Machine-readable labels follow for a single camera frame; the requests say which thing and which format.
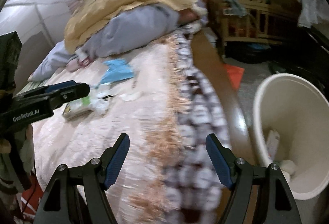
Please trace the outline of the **rainbow logo white box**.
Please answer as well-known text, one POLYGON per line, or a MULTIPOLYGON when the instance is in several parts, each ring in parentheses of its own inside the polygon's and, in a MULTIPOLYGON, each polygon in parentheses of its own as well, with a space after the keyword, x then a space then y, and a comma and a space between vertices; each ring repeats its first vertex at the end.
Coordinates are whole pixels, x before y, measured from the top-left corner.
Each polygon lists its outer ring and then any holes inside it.
POLYGON ((65 120, 69 121, 92 111, 92 102, 90 100, 90 97, 87 96, 81 99, 68 102, 62 113, 62 116, 63 118, 65 118, 65 120))

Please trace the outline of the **green white plastic wrapper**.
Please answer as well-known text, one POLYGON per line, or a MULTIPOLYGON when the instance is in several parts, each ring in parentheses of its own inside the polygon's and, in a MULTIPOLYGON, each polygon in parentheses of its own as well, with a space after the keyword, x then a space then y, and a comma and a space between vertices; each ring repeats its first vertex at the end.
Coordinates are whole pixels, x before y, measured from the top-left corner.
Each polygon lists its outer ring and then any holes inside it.
POLYGON ((114 97, 110 83, 92 86, 88 95, 90 99, 89 109, 103 116, 110 107, 110 100, 114 97))

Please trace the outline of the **blue plastic wrapper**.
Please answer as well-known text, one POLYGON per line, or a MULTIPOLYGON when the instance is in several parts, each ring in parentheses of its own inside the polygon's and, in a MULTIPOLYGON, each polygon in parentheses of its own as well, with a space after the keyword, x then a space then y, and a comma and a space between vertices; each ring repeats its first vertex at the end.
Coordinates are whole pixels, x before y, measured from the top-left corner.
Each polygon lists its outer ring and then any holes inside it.
POLYGON ((103 64, 108 68, 103 74, 100 84, 119 82, 134 77, 134 72, 125 59, 112 59, 104 61, 103 64))

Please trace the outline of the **cream plastic trash bin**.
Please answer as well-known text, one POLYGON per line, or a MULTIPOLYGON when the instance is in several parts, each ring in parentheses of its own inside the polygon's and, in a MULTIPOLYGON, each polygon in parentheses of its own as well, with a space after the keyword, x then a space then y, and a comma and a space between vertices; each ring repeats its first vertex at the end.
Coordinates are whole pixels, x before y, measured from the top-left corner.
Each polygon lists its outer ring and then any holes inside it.
POLYGON ((328 101, 309 81, 281 73, 256 90, 252 138, 262 166, 290 160, 295 165, 289 187, 296 200, 310 200, 328 185, 328 101), (277 154, 268 157, 269 130, 280 135, 277 154))

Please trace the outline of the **green plaid cloth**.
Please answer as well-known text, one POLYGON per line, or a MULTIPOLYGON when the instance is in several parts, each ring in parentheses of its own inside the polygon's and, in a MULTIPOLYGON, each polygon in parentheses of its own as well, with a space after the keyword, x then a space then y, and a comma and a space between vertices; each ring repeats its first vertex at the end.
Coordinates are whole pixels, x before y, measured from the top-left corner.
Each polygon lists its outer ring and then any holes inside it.
POLYGON ((28 91, 36 89, 38 87, 45 86, 47 82, 48 82, 48 79, 43 80, 41 82, 28 82, 17 94, 22 94, 24 92, 28 92, 28 91))

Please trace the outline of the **pink cylindrical bottle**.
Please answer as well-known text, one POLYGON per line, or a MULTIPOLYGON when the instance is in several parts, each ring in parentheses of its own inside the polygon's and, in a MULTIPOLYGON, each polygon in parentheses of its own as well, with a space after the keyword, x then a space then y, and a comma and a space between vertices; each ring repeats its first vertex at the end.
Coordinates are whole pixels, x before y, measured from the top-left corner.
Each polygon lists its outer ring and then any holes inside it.
POLYGON ((79 61, 78 58, 75 58, 75 59, 69 61, 69 63, 66 65, 66 70, 69 72, 75 72, 78 69, 87 67, 88 65, 90 65, 89 59, 79 61))

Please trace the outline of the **white pill bottle red label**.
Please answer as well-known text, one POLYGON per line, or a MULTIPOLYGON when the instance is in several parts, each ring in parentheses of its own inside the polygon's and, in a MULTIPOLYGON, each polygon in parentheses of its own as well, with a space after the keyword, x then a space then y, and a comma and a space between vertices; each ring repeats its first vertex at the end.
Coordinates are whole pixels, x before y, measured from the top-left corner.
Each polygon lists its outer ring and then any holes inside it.
POLYGON ((78 65, 81 67, 87 67, 92 62, 90 57, 81 48, 78 48, 75 54, 78 58, 78 65))

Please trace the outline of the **checkered fringed blanket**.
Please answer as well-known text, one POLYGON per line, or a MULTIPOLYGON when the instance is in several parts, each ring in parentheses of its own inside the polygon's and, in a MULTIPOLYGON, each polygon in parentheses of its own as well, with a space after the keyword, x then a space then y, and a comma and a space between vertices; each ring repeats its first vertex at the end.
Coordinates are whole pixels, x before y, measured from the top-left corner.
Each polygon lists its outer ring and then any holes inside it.
POLYGON ((177 116, 179 131, 187 142, 185 156, 164 172, 167 197, 173 206, 170 213, 183 216, 186 223, 214 216, 220 204, 223 186, 206 151, 207 135, 214 133, 224 146, 231 146, 218 95, 193 63, 191 41, 200 29, 201 23, 195 21, 173 32, 178 43, 178 66, 185 76, 179 91, 191 104, 186 113, 177 116))

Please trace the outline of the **grey blue blanket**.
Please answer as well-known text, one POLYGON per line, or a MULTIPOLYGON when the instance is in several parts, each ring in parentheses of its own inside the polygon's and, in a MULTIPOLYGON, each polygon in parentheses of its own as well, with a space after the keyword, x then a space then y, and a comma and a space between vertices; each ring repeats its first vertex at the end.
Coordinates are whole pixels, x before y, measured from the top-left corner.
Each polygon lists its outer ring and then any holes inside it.
MULTIPOLYGON (((162 4, 139 6, 114 17, 78 49, 91 61, 125 53, 173 32, 178 27, 179 18, 177 11, 162 4)), ((77 62, 77 57, 76 51, 67 51, 64 41, 58 42, 28 80, 41 82, 49 79, 70 61, 77 62)))

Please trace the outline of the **red flat box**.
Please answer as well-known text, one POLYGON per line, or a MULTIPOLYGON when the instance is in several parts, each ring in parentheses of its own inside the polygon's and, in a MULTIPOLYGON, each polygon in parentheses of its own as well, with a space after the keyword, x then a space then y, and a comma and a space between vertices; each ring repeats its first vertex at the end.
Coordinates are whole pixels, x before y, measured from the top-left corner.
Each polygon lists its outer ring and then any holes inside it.
POLYGON ((234 66, 234 65, 230 65, 230 64, 224 64, 224 68, 227 72, 227 75, 230 79, 233 89, 238 91, 240 88, 240 84, 241 84, 245 69, 234 66))

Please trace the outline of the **wooden baby crib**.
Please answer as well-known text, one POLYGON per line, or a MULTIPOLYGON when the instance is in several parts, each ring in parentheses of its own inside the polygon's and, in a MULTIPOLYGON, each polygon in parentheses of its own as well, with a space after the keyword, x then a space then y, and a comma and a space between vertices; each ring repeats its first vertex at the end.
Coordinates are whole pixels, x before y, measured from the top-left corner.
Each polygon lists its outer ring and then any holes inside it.
POLYGON ((206 0, 219 53, 228 44, 276 45, 297 25, 299 0, 206 0))

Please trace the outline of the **wooden bed frame rail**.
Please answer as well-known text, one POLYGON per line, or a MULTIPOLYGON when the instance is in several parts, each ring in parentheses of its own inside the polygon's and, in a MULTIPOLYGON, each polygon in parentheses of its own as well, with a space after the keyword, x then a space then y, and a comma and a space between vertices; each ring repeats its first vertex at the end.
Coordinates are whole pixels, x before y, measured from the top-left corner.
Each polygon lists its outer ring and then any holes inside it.
POLYGON ((194 65, 212 84, 221 102, 227 121, 233 153, 256 164, 247 124, 236 91, 231 86, 224 64, 216 48, 209 42, 205 31, 196 33, 191 41, 194 65))

